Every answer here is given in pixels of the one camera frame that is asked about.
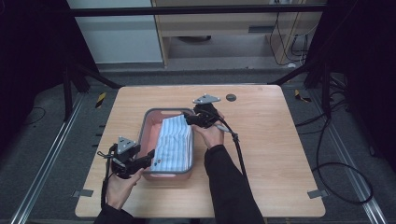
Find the black wire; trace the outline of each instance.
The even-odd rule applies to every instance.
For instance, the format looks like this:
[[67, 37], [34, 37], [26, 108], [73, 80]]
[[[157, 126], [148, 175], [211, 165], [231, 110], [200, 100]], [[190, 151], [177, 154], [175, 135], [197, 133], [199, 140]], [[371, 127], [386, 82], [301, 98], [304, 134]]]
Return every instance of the black wire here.
[[[342, 101], [340, 101], [340, 102], [338, 102], [338, 103], [332, 105], [332, 106], [331, 106], [331, 110], [333, 111], [337, 106], [342, 105], [342, 104], [344, 104], [345, 102], [346, 102], [345, 100], [342, 100]], [[301, 126], [310, 124], [310, 123], [312, 123], [312, 122], [314, 122], [314, 121], [316, 121], [316, 120], [322, 118], [322, 117], [325, 116], [325, 115], [326, 115], [326, 113], [322, 113], [322, 114], [320, 114], [320, 115], [318, 115], [318, 116], [316, 116], [316, 117], [313, 117], [312, 119], [307, 119], [307, 120], [305, 120], [305, 121], [303, 121], [303, 122], [301, 122], [301, 123], [297, 123], [297, 124], [295, 124], [294, 126], [295, 126], [295, 127], [301, 127]]]
[[[316, 156], [317, 166], [316, 166], [315, 168], [312, 169], [312, 172], [317, 171], [318, 176], [319, 176], [319, 179], [320, 179], [320, 181], [323, 183], [323, 185], [326, 187], [326, 189], [327, 189], [328, 191], [330, 191], [333, 195], [335, 195], [336, 197], [338, 197], [339, 199], [341, 199], [341, 200], [343, 200], [343, 201], [345, 201], [345, 202], [347, 202], [347, 203], [353, 203], [353, 204], [364, 204], [364, 203], [368, 203], [368, 202], [370, 202], [370, 200], [372, 200], [373, 197], [374, 197], [374, 189], [373, 189], [373, 185], [371, 184], [371, 182], [368, 180], [368, 178], [367, 178], [362, 172], [360, 172], [358, 169], [356, 169], [356, 168], [354, 168], [354, 167], [352, 167], [352, 166], [350, 166], [350, 165], [347, 165], [347, 164], [344, 164], [344, 163], [341, 163], [341, 162], [325, 162], [325, 163], [322, 163], [321, 165], [319, 165], [319, 150], [320, 150], [320, 145], [321, 145], [321, 142], [322, 142], [322, 139], [323, 139], [324, 131], [326, 130], [326, 127], [329, 125], [330, 121], [331, 121], [330, 119], [326, 119], [325, 125], [323, 126], [323, 128], [322, 128], [322, 130], [321, 130], [320, 137], [319, 137], [319, 140], [318, 140], [318, 147], [317, 147], [317, 156]], [[368, 196], [365, 200], [363, 200], [363, 201], [352, 201], [352, 200], [349, 200], [349, 199], [347, 199], [347, 198], [341, 196], [341, 195], [338, 194], [335, 190], [333, 190], [332, 188], [330, 188], [329, 185], [328, 185], [328, 184], [326, 183], [326, 181], [324, 180], [324, 178], [323, 178], [323, 176], [322, 176], [322, 174], [321, 174], [321, 172], [320, 172], [320, 168], [321, 168], [321, 167], [329, 166], [329, 165], [341, 165], [341, 166], [345, 166], [345, 167], [347, 167], [347, 168], [349, 168], [349, 169], [355, 171], [356, 173], [358, 173], [361, 177], [363, 177], [364, 181], [366, 182], [366, 184], [368, 185], [368, 187], [369, 187], [369, 189], [370, 189], [370, 194], [369, 194], [369, 196]]]
[[293, 38], [293, 42], [291, 42], [290, 52], [292, 55], [297, 56], [297, 57], [303, 57], [305, 60], [306, 54], [308, 53], [308, 35], [304, 35], [303, 49], [294, 49], [294, 45], [296, 43], [297, 38], [298, 38], [298, 35], [295, 35]]
[[[275, 62], [277, 63], [277, 65], [288, 65], [288, 64], [290, 64], [290, 63], [296, 63], [296, 62], [298, 62], [298, 60], [292, 60], [292, 59], [290, 59], [289, 56], [288, 56], [288, 54], [286, 53], [285, 45], [284, 45], [284, 43], [283, 43], [283, 39], [282, 39], [282, 36], [280, 35], [280, 31], [279, 31], [279, 25], [278, 25], [279, 22], [278, 22], [278, 20], [279, 20], [279, 12], [276, 13], [276, 21], [275, 21], [274, 29], [273, 29], [273, 31], [272, 31], [271, 34], [270, 34], [270, 49], [271, 49], [271, 51], [272, 51], [272, 53], [273, 53], [273, 55], [274, 55]], [[279, 32], [280, 42], [282, 43], [283, 53], [284, 53], [284, 54], [286, 55], [286, 57], [290, 60], [290, 62], [288, 62], [288, 63], [279, 63], [279, 62], [277, 61], [277, 59], [276, 59], [274, 49], [272, 48], [272, 36], [273, 36], [274, 30], [275, 30], [276, 27], [277, 27], [277, 30], [278, 30], [278, 32]]]
[[31, 124], [37, 123], [37, 122], [39, 122], [40, 120], [42, 120], [42, 119], [46, 116], [46, 114], [47, 114], [47, 111], [46, 111], [43, 107], [35, 106], [35, 107], [33, 107], [33, 109], [41, 109], [41, 110], [43, 111], [43, 114], [41, 115], [40, 118], [38, 118], [38, 119], [36, 119], [36, 120], [34, 120], [34, 121], [31, 121], [31, 122], [28, 122], [28, 123], [24, 123], [23, 125], [31, 125]]
[[109, 150], [108, 150], [108, 154], [105, 155], [103, 152], [98, 151], [96, 154], [105, 158], [106, 159], [106, 174], [105, 174], [105, 178], [103, 179], [103, 183], [102, 183], [102, 192], [101, 192], [101, 207], [102, 209], [105, 207], [106, 205], [106, 192], [107, 192], [107, 185], [108, 185], [108, 179], [114, 174], [111, 173], [111, 175], [108, 175], [109, 171], [110, 171], [110, 160], [111, 158], [113, 158], [111, 152], [113, 151], [113, 148], [116, 145], [113, 145]]
[[348, 105], [347, 100], [342, 100], [339, 102], [339, 104], [337, 104], [337, 106], [332, 107], [332, 112], [338, 111], [340, 108], [342, 108], [339, 105]]
[[242, 171], [242, 175], [245, 177], [246, 181], [247, 181], [247, 186], [250, 188], [250, 184], [248, 183], [248, 174], [245, 168], [245, 163], [244, 163], [244, 158], [242, 156], [242, 150], [241, 150], [241, 146], [239, 145], [239, 138], [238, 138], [238, 134], [233, 132], [233, 130], [231, 129], [231, 127], [227, 124], [227, 122], [224, 120], [224, 118], [218, 116], [218, 119], [220, 120], [220, 122], [222, 124], [224, 124], [224, 126], [226, 126], [228, 128], [228, 130], [231, 133], [231, 136], [233, 137], [233, 142], [235, 143], [235, 147], [236, 147], [236, 152], [238, 154], [238, 159], [239, 159], [239, 164], [241, 166], [241, 171]]
[[322, 129], [320, 129], [320, 130], [318, 130], [318, 131], [314, 131], [314, 132], [310, 132], [310, 133], [298, 133], [298, 134], [300, 134], [300, 135], [303, 135], [303, 134], [311, 134], [311, 133], [321, 133], [322, 132], [322, 130], [323, 130], [323, 128]]
[[336, 79], [333, 76], [330, 76], [331, 81], [334, 83], [335, 86], [337, 86], [338, 89], [340, 90], [345, 90], [346, 89], [346, 84], [342, 83], [341, 81], [339, 81], [338, 79]]
[[335, 94], [342, 94], [342, 95], [346, 95], [345, 91], [334, 91], [330, 94], [330, 97], [334, 96]]

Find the aluminum rail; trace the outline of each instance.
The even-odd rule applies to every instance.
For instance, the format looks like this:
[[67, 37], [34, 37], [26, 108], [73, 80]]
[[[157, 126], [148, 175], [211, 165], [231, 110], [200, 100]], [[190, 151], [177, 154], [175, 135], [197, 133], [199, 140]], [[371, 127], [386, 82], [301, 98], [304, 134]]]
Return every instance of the aluminum rail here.
[[38, 195], [43, 189], [44, 184], [46, 183], [46, 180], [50, 174], [50, 171], [52, 170], [52, 166], [55, 163], [56, 158], [58, 157], [58, 154], [62, 149], [62, 146], [64, 145], [64, 141], [66, 140], [66, 137], [69, 134], [73, 126], [73, 123], [76, 120], [77, 114], [81, 109], [81, 104], [83, 99], [84, 99], [84, 93], [79, 93], [75, 102], [74, 112], [72, 113], [69, 120], [64, 122], [64, 124], [61, 127], [61, 130], [58, 132], [58, 135], [56, 136], [54, 142], [52, 143], [52, 146], [49, 150], [49, 153], [47, 154], [46, 159], [44, 159], [43, 164], [40, 167], [40, 170], [35, 176], [35, 180], [33, 181], [31, 187], [26, 193], [18, 210], [14, 213], [10, 222], [11, 224], [23, 224], [26, 222], [27, 218], [29, 217], [30, 212], [33, 209], [33, 206], [35, 205], [35, 201], [37, 200]]
[[48, 10], [49, 14], [67, 14], [74, 17], [180, 15], [180, 14], [224, 14], [224, 13], [268, 13], [268, 12], [320, 12], [343, 8], [346, 5], [240, 5], [240, 6], [197, 6], [197, 7], [114, 7], [114, 8], [72, 8], [69, 10]]

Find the black sleeve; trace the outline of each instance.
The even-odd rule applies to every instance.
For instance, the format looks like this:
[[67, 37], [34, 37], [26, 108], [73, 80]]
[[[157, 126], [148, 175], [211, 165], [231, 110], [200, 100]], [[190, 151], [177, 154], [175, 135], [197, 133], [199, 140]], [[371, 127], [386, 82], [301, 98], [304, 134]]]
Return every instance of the black sleeve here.
[[233, 164], [224, 145], [206, 152], [205, 168], [217, 224], [264, 223], [248, 182]]
[[124, 210], [106, 204], [93, 224], [131, 224], [133, 221], [134, 217]]

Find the metal bracket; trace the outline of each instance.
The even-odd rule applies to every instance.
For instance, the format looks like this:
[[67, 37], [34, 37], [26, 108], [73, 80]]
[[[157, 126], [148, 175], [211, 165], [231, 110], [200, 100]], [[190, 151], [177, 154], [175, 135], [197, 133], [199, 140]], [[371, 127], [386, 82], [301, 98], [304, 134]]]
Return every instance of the metal bracket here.
[[117, 145], [117, 153], [120, 155], [127, 151], [129, 148], [136, 146], [136, 141], [126, 139], [124, 137], [119, 137], [119, 143]]
[[212, 96], [212, 95], [208, 95], [208, 94], [204, 94], [203, 96], [201, 96], [200, 98], [193, 100], [192, 102], [198, 105], [205, 105], [205, 104], [210, 104], [210, 103], [214, 103], [214, 102], [218, 102], [220, 101], [219, 97], [216, 96]]

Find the white cabinet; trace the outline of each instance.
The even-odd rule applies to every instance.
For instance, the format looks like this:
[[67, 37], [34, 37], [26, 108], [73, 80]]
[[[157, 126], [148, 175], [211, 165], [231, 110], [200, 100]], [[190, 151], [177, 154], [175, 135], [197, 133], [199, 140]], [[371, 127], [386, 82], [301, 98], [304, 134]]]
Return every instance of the white cabinet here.
[[[151, 7], [149, 0], [67, 0], [71, 8]], [[162, 63], [153, 16], [76, 17], [95, 62], [100, 65]]]

